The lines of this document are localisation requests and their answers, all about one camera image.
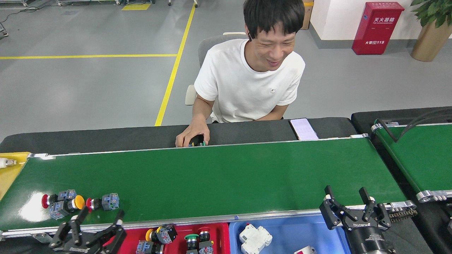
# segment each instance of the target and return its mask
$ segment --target green conveyor belt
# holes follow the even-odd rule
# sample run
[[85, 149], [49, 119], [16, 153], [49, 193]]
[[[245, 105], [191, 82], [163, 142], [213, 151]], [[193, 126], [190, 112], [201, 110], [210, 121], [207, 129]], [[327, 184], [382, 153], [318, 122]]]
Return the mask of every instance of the green conveyor belt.
[[[404, 127], [390, 127], [398, 137]], [[452, 124], [421, 125], [394, 142], [385, 129], [375, 131], [416, 193], [452, 189]]]
[[[326, 185], [344, 205], [406, 198], [368, 139], [290, 141], [31, 158], [0, 202], [0, 230], [58, 226], [43, 194], [118, 193], [125, 222], [318, 209]], [[94, 211], [84, 224], [111, 223]]]

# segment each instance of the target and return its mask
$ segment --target gold planter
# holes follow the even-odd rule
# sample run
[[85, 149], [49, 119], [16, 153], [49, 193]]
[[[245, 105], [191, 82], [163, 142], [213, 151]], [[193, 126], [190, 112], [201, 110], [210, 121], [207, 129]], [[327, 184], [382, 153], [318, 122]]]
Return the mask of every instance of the gold planter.
[[414, 45], [411, 56], [419, 61], [431, 62], [446, 44], [447, 39], [452, 34], [452, 25], [447, 26], [447, 21], [439, 28], [435, 28], [436, 21], [425, 25], [418, 40]]

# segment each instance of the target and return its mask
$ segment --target man's arm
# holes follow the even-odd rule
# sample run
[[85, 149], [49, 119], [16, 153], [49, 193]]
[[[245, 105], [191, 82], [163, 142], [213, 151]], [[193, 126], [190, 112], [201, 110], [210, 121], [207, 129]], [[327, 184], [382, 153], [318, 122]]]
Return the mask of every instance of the man's arm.
[[188, 146], [190, 140], [196, 135], [202, 134], [206, 144], [210, 140], [210, 131], [207, 127], [206, 119], [212, 113], [213, 103], [197, 95], [193, 103], [193, 117], [190, 125], [176, 137], [176, 147]]
[[268, 113], [266, 116], [263, 116], [256, 121], [263, 121], [263, 120], [279, 120], [283, 117], [284, 112], [289, 107], [289, 105], [284, 106], [278, 106], [276, 105], [270, 113]]

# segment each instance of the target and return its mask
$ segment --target red fire extinguisher cabinet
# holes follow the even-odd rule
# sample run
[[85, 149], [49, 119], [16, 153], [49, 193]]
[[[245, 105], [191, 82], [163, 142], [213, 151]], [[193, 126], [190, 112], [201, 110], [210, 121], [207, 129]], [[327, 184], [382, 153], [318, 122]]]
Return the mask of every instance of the red fire extinguisher cabinet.
[[397, 2], [367, 2], [352, 45], [357, 55], [381, 55], [405, 9]]

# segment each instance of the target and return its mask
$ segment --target floor marking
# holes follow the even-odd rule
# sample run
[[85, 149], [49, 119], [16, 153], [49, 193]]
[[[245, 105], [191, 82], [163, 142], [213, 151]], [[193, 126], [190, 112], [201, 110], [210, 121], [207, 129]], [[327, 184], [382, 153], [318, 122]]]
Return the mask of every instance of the floor marking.
[[163, 97], [162, 104], [160, 106], [159, 114], [155, 121], [155, 126], [162, 125], [163, 116], [165, 115], [166, 106], [168, 105], [168, 100], [171, 95], [171, 90], [173, 89], [174, 80], [176, 78], [177, 69], [179, 67], [180, 58], [182, 57], [182, 52], [184, 51], [185, 42], [187, 41], [188, 31], [192, 24], [193, 15], [195, 13], [195, 5], [192, 6], [192, 11], [190, 12], [190, 17], [188, 18], [187, 26], [185, 27], [184, 35], [182, 36], [182, 42], [180, 43], [179, 51], [177, 52], [176, 61], [174, 62], [173, 71], [171, 72], [170, 80], [168, 81], [168, 86], [166, 87], [165, 95]]
[[151, 4], [131, 4], [126, 5], [122, 10], [147, 10]]
[[128, 55], [79, 55], [79, 56], [0, 56], [0, 60], [7, 59], [61, 59], [61, 58], [96, 58], [96, 57], [165, 57], [177, 54], [128, 54]]

